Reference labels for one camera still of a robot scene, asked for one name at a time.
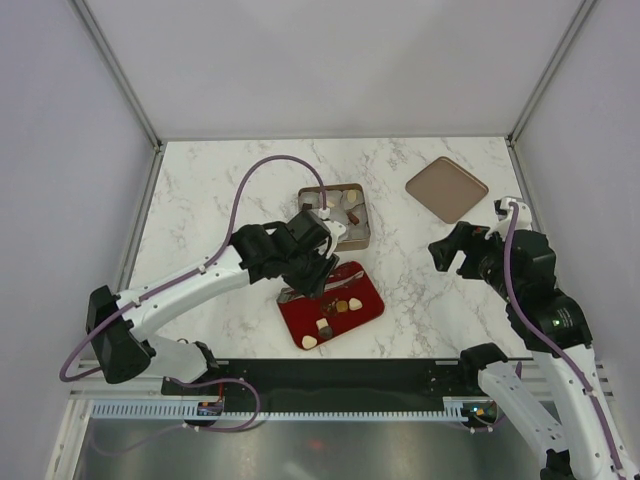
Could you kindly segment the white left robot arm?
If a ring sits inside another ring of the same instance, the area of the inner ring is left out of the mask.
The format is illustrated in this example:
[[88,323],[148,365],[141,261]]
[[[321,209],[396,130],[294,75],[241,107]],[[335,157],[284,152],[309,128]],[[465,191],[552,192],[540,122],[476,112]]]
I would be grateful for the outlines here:
[[94,290],[87,332],[105,381],[120,384],[147,374],[176,379],[197,394],[210,393],[219,372],[207,345],[171,340],[159,330],[219,295],[264,279],[280,278],[298,294],[320,297],[346,233],[344,224],[302,211],[287,223],[241,227],[220,256],[174,278],[119,293]]

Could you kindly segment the brown square chocolate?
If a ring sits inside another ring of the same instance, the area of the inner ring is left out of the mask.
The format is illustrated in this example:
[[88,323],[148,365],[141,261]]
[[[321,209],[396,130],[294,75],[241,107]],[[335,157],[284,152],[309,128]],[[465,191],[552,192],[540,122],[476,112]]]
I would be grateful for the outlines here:
[[348,218],[349,218],[350,222],[353,223],[354,225],[357,225],[357,224],[360,223],[359,218],[355,214],[353,214],[351,212],[348,213]]

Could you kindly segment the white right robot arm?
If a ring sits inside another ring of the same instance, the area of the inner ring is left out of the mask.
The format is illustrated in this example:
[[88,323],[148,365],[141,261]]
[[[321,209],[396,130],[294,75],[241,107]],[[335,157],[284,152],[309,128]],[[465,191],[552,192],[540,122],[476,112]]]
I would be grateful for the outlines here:
[[458,385],[497,404],[537,454],[541,478],[638,478],[600,385],[586,317],[556,285],[556,254],[546,236],[516,228],[500,234],[459,222],[428,250],[439,272],[463,253],[458,275],[484,281],[505,301],[512,329],[548,385],[557,419],[525,389],[496,344],[460,354]]

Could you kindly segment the white heart chocolate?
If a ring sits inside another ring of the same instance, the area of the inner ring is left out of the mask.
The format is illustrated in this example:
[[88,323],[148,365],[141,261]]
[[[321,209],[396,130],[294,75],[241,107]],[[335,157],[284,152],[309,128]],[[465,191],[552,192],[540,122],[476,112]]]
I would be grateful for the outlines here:
[[363,306],[362,302],[357,298],[351,298],[348,304],[349,304],[349,309],[352,311],[359,310]]

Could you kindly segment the metal tongs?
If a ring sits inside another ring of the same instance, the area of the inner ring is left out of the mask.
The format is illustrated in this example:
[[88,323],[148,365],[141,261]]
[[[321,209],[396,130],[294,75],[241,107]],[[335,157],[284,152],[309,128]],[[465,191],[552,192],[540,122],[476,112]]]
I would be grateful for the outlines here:
[[[364,274],[365,274],[364,271],[360,271],[360,272],[357,272],[356,274],[354,274],[354,275],[352,275],[352,276],[350,276],[348,278],[345,278],[345,279],[342,279],[342,280],[339,280],[339,281],[335,281],[335,282],[332,282],[332,283],[328,283],[328,284],[325,285],[323,294],[326,294],[326,293],[328,293],[328,292],[330,292],[332,290],[336,290],[336,289],[339,289],[339,288],[348,287],[351,284],[353,284],[353,283],[359,281],[360,279],[362,279],[364,277]],[[277,296],[276,302],[278,304],[285,304],[285,303],[289,303],[289,302],[292,302],[294,300],[297,300],[299,298],[305,298],[305,295],[303,295],[301,293],[296,293],[294,291],[288,291],[286,289],[283,289],[280,292],[280,294]]]

